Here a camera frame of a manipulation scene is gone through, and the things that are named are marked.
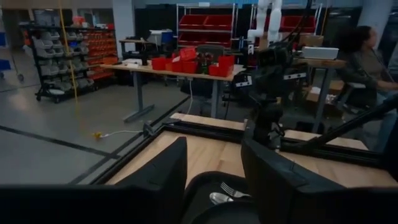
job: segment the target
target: white pillar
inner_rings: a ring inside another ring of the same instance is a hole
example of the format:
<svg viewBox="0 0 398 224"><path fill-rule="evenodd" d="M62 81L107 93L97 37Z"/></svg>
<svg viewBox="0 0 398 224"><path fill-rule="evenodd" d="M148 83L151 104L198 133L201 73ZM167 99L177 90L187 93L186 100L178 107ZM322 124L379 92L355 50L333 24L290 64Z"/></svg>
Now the white pillar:
<svg viewBox="0 0 398 224"><path fill-rule="evenodd" d="M394 0L364 0L359 26L371 26L377 32L376 48L386 27Z"/></svg>
<svg viewBox="0 0 398 224"><path fill-rule="evenodd" d="M122 57L119 40L136 34L134 21L134 0L112 0L113 20L118 45L118 56ZM134 44L126 44L126 51L135 50Z"/></svg>

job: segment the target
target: standing desk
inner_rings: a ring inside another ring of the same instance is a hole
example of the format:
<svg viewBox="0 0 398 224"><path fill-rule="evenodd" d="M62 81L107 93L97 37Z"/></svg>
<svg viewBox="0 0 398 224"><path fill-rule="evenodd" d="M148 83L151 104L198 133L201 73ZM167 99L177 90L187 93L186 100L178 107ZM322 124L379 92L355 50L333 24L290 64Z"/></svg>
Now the standing desk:
<svg viewBox="0 0 398 224"><path fill-rule="evenodd" d="M176 113L173 114L171 118L240 131L245 129L245 123L201 116ZM115 184L132 174L181 136L187 138L188 146L187 185L195 176L208 171L220 171L244 177L240 144L164 131L126 165L119 169L106 184ZM310 139L314 136L316 136L316 134L301 131L286 132L286 137L288 138ZM353 139L336 138L328 144L368 150L362 142ZM280 152L279 154L345 187L398 187L398 183L384 170L287 152Z"/></svg>
<svg viewBox="0 0 398 224"><path fill-rule="evenodd" d="M227 77L214 77L211 75L204 74L192 74L192 73L182 73L182 72L171 72L166 70L153 70L151 65L147 66L137 66L137 67L128 67L126 65L101 65L103 68L115 69L115 70L127 70L133 74L134 86L136 88L136 96L137 96L137 111L129 114L123 120L128 123L146 113L154 109L154 105L144 107L142 102L142 83L141 83L141 75L142 74L160 74L160 75L175 75L178 77L186 77L186 78L204 78L207 80L213 81L213 93L211 97L211 117L215 118L218 111L218 101L220 96L220 86L224 81L231 82L233 77L243 71L242 65L235 65L234 70L230 76Z"/></svg>

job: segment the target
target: chair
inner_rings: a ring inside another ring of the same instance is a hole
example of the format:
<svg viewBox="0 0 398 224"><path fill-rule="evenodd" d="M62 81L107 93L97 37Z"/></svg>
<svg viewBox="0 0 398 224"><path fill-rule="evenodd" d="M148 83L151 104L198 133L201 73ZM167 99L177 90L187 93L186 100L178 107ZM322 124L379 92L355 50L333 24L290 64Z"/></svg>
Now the chair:
<svg viewBox="0 0 398 224"><path fill-rule="evenodd" d="M345 83L343 89L340 94L336 97L333 104L337 107L338 110L343 111L344 113L357 116L361 112L369 110L370 107L368 105L360 104L357 101L350 100L350 95L355 90L365 89L365 85L361 83ZM382 116L378 118L374 118L374 121L381 120ZM366 146L369 144L366 142L366 137L364 136L363 126L354 130L354 138L361 140L364 142Z"/></svg>
<svg viewBox="0 0 398 224"><path fill-rule="evenodd" d="M198 45L197 52L203 54L213 54L213 62L216 63L218 62L218 57L224 55L224 47L221 45ZM208 100L211 99L211 94L213 92L213 81L204 79L193 79L191 81L191 86L193 99L200 102L199 114L202 115L204 107L206 105L211 105ZM187 80L185 80L182 84L180 91L189 95L191 94L190 84Z"/></svg>

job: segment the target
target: woman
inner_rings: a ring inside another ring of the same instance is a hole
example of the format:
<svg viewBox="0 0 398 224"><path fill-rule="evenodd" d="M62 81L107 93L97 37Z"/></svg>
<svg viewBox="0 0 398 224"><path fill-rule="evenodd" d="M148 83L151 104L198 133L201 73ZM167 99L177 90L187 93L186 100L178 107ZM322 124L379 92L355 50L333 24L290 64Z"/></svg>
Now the woman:
<svg viewBox="0 0 398 224"><path fill-rule="evenodd" d="M381 56L373 50L377 34L369 26L360 26L340 36L339 59L347 62L338 75L344 82L362 83L366 89L352 92L350 101L366 106L380 105L385 99L398 93L398 84L393 82ZM383 117L377 143L373 151L382 152L397 119L397 110Z"/></svg>

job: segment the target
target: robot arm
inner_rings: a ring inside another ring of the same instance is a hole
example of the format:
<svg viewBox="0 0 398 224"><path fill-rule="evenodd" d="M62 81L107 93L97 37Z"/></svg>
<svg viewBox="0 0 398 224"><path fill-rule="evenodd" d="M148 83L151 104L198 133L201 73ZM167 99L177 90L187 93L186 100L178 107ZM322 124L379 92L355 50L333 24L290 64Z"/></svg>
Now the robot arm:
<svg viewBox="0 0 398 224"><path fill-rule="evenodd" d="M248 54L254 54L254 43L256 37L262 37L266 25L267 9L269 3L272 3L272 11L268 28L268 44L279 41L280 20L282 18L282 0L259 0L257 4L256 29L248 30Z"/></svg>

